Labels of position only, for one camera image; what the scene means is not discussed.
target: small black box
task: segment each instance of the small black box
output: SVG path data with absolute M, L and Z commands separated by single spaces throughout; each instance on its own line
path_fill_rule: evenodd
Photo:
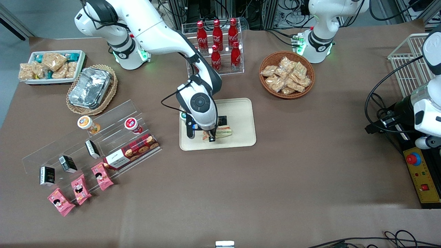
M 89 155 L 91 157 L 93 157 L 94 159 L 99 158 L 100 153 L 98 152 L 97 146 L 95 146 L 95 144 L 90 140 L 87 140 L 85 143 L 86 143 L 86 147 L 89 152 Z
M 61 167 L 65 172 L 75 173 L 77 171 L 77 167 L 75 166 L 75 163 L 71 157 L 63 155 L 58 160 L 60 161 Z
M 40 185 L 52 186 L 55 184 L 55 169 L 47 166 L 40 168 Z

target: clear acrylic display stand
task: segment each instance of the clear acrylic display stand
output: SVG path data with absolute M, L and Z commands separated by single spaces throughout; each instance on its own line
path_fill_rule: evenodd
M 240 68 L 238 71 L 234 71 L 231 69 L 231 50 L 228 49 L 228 29 L 230 28 L 230 20 L 229 19 L 221 19 L 220 20 L 220 29 L 222 30 L 223 34 L 223 45 L 224 50 L 219 52 L 222 68 L 219 73 L 219 75 L 229 75 L 229 74 L 235 74 L 235 73 L 244 73 L 245 71 L 245 65 L 243 60 L 243 43 L 242 43 L 242 28 L 240 25 L 239 18 L 236 18 L 236 27 L 237 27 L 237 41 L 239 42 L 239 49 L 240 49 Z M 213 21 L 207 21 L 204 22 L 204 29 L 207 32 L 207 41 L 208 41 L 208 53 L 201 53 L 202 56 L 208 61 L 209 64 L 211 64 L 211 53 L 213 50 L 211 49 L 211 46 L 213 46 L 213 28 L 214 24 Z M 198 30 L 198 27 L 196 26 L 196 23 L 185 23 L 182 24 L 182 33 L 190 40 L 190 42 L 195 46 L 199 47 L 198 45 L 198 39 L 196 38 L 196 32 Z M 187 62 L 187 74 L 190 76 L 193 74 L 190 64 Z
M 99 185 L 91 168 L 103 161 L 105 156 L 122 148 L 130 142 L 139 139 L 143 135 L 150 133 L 141 115 L 141 111 L 139 111 L 131 100 L 128 100 L 93 120 L 94 123 L 101 125 L 101 129 L 97 134 L 91 135 L 87 130 L 77 128 L 63 138 L 54 141 L 23 158 L 22 162 L 27 176 L 30 177 L 30 180 L 34 180 L 35 184 L 38 185 L 40 180 L 40 168 L 42 166 L 54 168 L 55 184 L 51 187 L 41 187 L 48 191 L 48 196 L 56 188 L 60 188 L 67 199 L 71 202 L 76 202 L 71 187 L 71 182 L 73 180 L 77 179 L 81 174 L 84 174 L 87 188 L 90 192 L 95 191 L 99 188 Z M 135 135 L 132 131 L 129 131 L 124 127 L 124 121 L 129 117 L 136 118 L 138 123 L 143 127 L 143 132 L 141 134 Z M 97 146 L 99 154 L 101 155 L 98 159 L 94 159 L 89 155 L 85 145 L 85 141 L 88 139 Z M 146 152 L 122 169 L 117 171 L 107 169 L 107 172 L 113 180 L 160 150 L 161 147 L 159 146 Z M 77 172 L 67 173 L 62 169 L 60 161 L 58 160 L 62 155 L 72 158 L 78 169 Z

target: emergency stop button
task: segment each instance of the emergency stop button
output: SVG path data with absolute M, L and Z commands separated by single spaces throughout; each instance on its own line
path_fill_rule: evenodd
M 406 156 L 406 161 L 411 165 L 418 166 L 421 164 L 421 157 L 418 155 L 418 153 L 412 152 Z

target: white wire basket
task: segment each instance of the white wire basket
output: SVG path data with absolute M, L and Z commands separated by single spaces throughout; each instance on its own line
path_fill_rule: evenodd
M 428 34 L 409 35 L 391 54 L 388 59 L 394 69 L 422 55 L 422 45 Z M 434 78 L 424 59 L 418 60 L 395 73 L 403 97 L 412 93 L 416 88 Z

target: coca-cola bottle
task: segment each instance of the coca-cola bottle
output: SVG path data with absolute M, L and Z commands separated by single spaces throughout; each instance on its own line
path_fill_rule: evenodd
M 228 30 L 228 49 L 233 49 L 233 43 L 237 41 L 236 18 L 230 19 L 230 29 Z
M 213 29 L 213 43 L 217 45 L 218 51 L 224 50 L 224 44 L 222 44 L 222 30 L 219 27 L 221 25 L 221 21 L 218 19 L 214 20 L 214 29 Z
M 201 53 L 208 53 L 207 32 L 205 32 L 204 23 L 202 21 L 198 21 L 196 25 L 198 25 L 196 37 L 198 38 L 199 49 Z
M 240 69 L 240 50 L 239 42 L 233 42 L 233 49 L 231 50 L 231 69 L 238 71 Z
M 221 70 L 221 55 L 218 52 L 217 45 L 213 45 L 211 48 L 213 48 L 213 53 L 211 54 L 211 66 L 214 70 L 220 71 Z

